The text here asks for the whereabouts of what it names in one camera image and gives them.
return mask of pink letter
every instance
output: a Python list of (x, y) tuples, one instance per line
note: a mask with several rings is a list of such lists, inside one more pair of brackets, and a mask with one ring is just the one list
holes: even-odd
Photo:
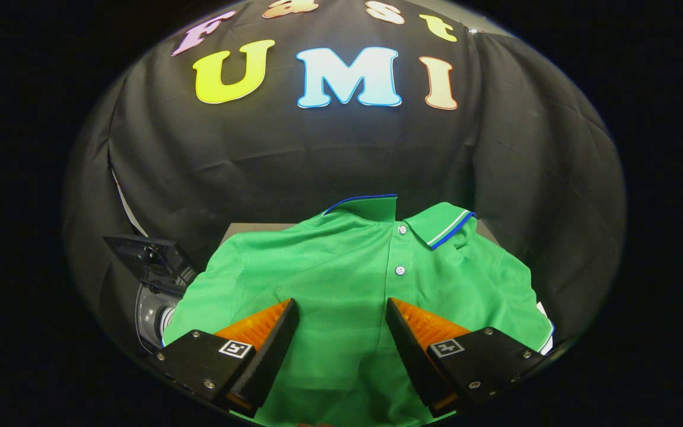
[(204, 41), (204, 39), (200, 36), (215, 31), (216, 28), (219, 27), (221, 19), (229, 19), (235, 14), (236, 11), (230, 11), (227, 14), (222, 14), (218, 17), (214, 17), (213, 19), (205, 22), (204, 24), (197, 25), (197, 27), (193, 27), (191, 30), (188, 30), (186, 32), (186, 37), (184, 38), (184, 41), (181, 42), (181, 46), (179, 46), (178, 49), (176, 49), (176, 51), (173, 52), (171, 56), (176, 56), (177, 54), (185, 50), (197, 46), (198, 44)]

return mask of letter m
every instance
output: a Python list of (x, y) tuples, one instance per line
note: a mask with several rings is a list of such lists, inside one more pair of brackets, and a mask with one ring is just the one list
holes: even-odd
[(323, 92), (323, 81), (343, 104), (364, 81), (358, 101), (367, 106), (398, 106), (402, 98), (395, 92), (392, 63), (397, 51), (384, 47), (366, 47), (347, 67), (331, 49), (307, 49), (296, 54), (304, 62), (304, 96), (296, 101), (302, 108), (327, 106), (331, 97)]

